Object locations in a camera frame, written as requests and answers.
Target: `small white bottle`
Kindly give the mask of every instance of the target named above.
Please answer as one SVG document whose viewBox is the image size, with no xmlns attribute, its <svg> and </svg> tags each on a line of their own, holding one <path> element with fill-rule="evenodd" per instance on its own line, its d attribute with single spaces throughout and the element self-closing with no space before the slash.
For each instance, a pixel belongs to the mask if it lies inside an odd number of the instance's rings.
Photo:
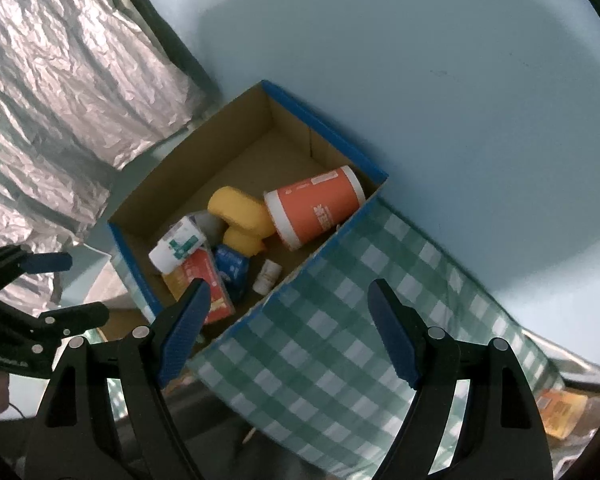
<svg viewBox="0 0 600 480">
<path fill-rule="evenodd" d="M 189 216 L 185 216 L 160 238 L 149 253 L 149 259 L 161 273 L 169 274 L 205 241 L 205 235 L 195 222 Z"/>
<path fill-rule="evenodd" d="M 281 265 L 272 262 L 271 260 L 265 260 L 255 283 L 253 283 L 253 291 L 261 296 L 269 294 L 280 277 L 281 272 Z"/>
</svg>

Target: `light blue wall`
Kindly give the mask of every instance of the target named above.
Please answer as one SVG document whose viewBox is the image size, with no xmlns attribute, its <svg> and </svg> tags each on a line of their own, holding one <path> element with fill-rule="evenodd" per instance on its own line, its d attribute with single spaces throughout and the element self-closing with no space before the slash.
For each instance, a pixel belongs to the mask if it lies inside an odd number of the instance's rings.
<svg viewBox="0 0 600 480">
<path fill-rule="evenodd" d="M 268 78 L 523 324 L 600 362 L 600 20 L 587 0 L 152 0 L 226 98 Z"/>
</svg>

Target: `green gingham paper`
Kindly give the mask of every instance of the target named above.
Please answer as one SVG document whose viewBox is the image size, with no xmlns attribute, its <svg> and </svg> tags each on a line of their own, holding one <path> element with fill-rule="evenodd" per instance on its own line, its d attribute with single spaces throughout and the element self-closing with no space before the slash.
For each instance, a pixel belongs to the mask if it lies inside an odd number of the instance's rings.
<svg viewBox="0 0 600 480">
<path fill-rule="evenodd" d="M 465 341 L 509 341 L 533 390 L 562 385 L 504 309 L 384 202 L 353 220 L 189 363 L 254 427 L 341 478 L 373 476 L 414 396 L 368 313 L 366 288 L 378 277 L 428 325 Z M 450 464 L 467 392 L 459 381 L 432 471 Z"/>
</svg>

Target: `screw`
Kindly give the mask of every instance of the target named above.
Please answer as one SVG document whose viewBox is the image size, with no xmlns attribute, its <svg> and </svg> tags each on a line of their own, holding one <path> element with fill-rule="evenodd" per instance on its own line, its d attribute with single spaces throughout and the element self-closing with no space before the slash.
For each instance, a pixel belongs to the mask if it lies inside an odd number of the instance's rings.
<svg viewBox="0 0 600 480">
<path fill-rule="evenodd" d="M 429 334 L 429 337 L 432 339 L 444 339 L 446 332 L 439 326 L 432 326 L 429 328 L 429 330 L 427 330 L 427 334 Z"/>
<path fill-rule="evenodd" d="M 143 337 L 147 337 L 149 335 L 149 331 L 149 327 L 147 326 L 136 326 L 132 334 L 136 339 L 142 339 Z"/>
<path fill-rule="evenodd" d="M 69 346 L 71 348 L 80 348 L 82 346 L 82 343 L 84 343 L 84 339 L 77 335 L 76 337 L 72 338 L 71 341 L 69 341 Z"/>
<path fill-rule="evenodd" d="M 496 337 L 493 340 L 493 345 L 501 351 L 505 351 L 507 348 L 509 348 L 509 343 L 507 343 L 506 341 L 504 341 L 503 338 L 501 337 Z"/>
</svg>

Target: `black cable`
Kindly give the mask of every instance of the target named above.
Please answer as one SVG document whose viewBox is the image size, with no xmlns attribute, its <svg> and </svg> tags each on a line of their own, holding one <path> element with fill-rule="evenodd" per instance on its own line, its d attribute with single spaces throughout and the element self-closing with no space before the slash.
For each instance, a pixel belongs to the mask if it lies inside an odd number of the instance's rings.
<svg viewBox="0 0 600 480">
<path fill-rule="evenodd" d="M 11 407 L 12 407 L 14 410 L 16 410 L 16 411 L 17 411 L 17 412 L 20 414 L 20 416 L 21 416 L 22 418 L 27 418 L 26 416 L 24 416 L 24 413 L 22 413 L 22 411 L 20 410 L 20 408 L 19 408 L 18 406 L 16 406 L 15 404 L 12 404 L 11 402 L 9 403 L 9 405 L 10 405 L 10 406 L 11 406 Z"/>
</svg>

